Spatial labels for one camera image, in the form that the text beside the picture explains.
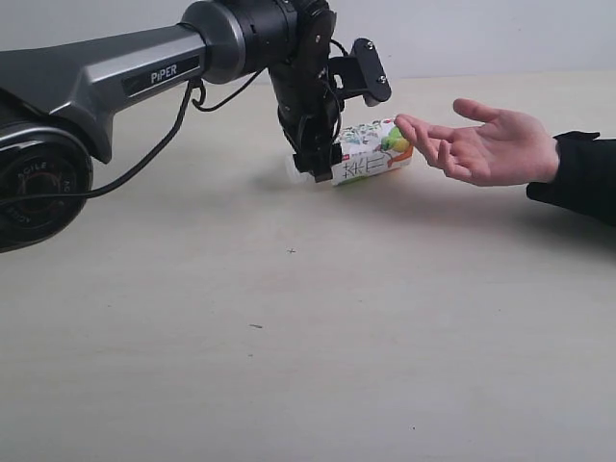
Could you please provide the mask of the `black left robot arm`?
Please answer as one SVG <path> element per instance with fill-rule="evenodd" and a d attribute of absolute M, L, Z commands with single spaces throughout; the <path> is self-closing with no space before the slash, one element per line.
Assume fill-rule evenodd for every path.
<path fill-rule="evenodd" d="M 178 85 L 206 110 L 207 84 L 269 74 L 298 169 L 328 180 L 341 159 L 342 99 L 330 76 L 336 15 L 324 1 L 197 1 L 172 26 L 1 55 L 1 248 L 42 243 L 89 199 L 112 157 L 117 113 Z"/>

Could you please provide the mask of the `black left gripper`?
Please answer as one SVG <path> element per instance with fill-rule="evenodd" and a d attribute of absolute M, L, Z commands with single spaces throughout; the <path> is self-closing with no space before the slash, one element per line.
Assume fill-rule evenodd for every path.
<path fill-rule="evenodd" d="M 329 42 L 299 46 L 284 61 L 269 67 L 283 135 L 293 148 L 295 168 L 311 173 L 316 183 L 331 181 L 343 160 L 335 127 L 341 108 L 331 88 Z"/>

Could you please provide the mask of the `black sleeved forearm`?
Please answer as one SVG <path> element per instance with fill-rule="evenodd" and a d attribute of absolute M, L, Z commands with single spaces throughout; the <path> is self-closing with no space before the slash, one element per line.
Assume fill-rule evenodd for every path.
<path fill-rule="evenodd" d="M 615 140 L 598 132 L 557 135 L 559 167 L 549 183 L 526 186 L 526 197 L 615 224 Z"/>

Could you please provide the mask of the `person's open bare hand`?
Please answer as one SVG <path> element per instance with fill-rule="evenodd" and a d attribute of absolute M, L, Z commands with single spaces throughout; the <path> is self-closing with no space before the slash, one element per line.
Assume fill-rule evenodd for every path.
<path fill-rule="evenodd" d="M 550 183 L 560 159 L 557 141 L 535 117 L 457 98 L 454 112 L 477 126 L 453 128 L 405 114 L 396 116 L 401 134 L 429 166 L 446 177 L 478 187 Z"/>

